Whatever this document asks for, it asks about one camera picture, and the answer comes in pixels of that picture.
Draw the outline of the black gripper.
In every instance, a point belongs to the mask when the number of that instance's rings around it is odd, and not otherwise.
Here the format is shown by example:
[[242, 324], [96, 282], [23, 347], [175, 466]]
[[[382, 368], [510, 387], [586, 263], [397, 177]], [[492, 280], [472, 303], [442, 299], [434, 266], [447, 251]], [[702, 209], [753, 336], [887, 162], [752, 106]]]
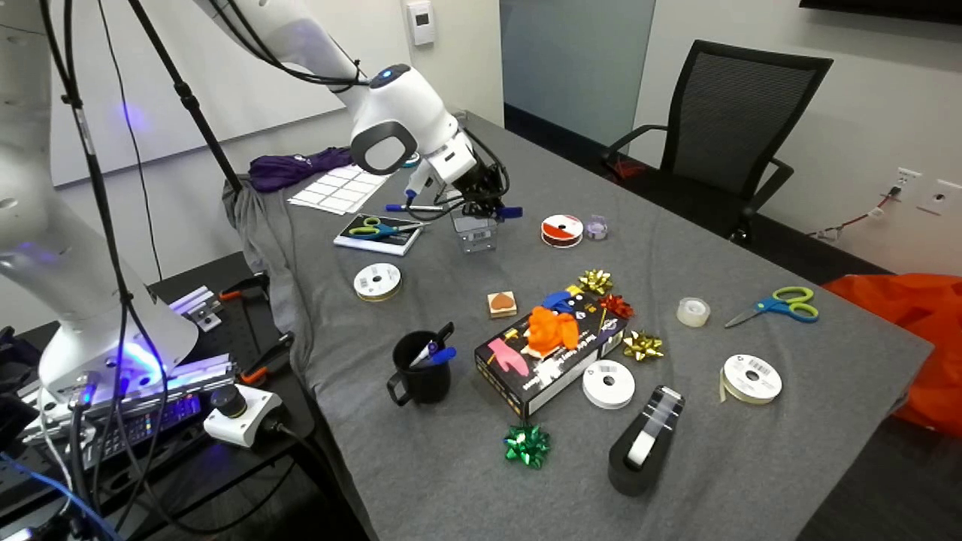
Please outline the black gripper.
[[502, 171], [485, 162], [472, 165], [462, 177], [458, 177], [454, 189], [474, 210], [496, 210], [506, 195]]

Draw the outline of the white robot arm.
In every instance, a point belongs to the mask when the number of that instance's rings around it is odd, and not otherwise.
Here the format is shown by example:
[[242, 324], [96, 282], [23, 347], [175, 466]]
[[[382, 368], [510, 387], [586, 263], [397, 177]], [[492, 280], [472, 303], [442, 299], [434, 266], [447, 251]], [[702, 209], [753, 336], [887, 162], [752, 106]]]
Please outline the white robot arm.
[[[406, 63], [377, 76], [329, 35], [304, 0], [196, 0], [221, 35], [260, 63], [307, 86], [321, 86], [351, 115], [351, 161], [371, 175], [391, 175], [408, 157], [472, 199], [481, 161], [434, 86]], [[111, 210], [93, 233], [47, 180], [47, 151], [3, 123], [0, 142], [0, 275], [38, 299], [59, 332], [38, 359], [38, 385], [68, 400], [85, 385], [104, 392], [130, 356], [156, 372], [177, 368], [199, 332], [123, 266]]]

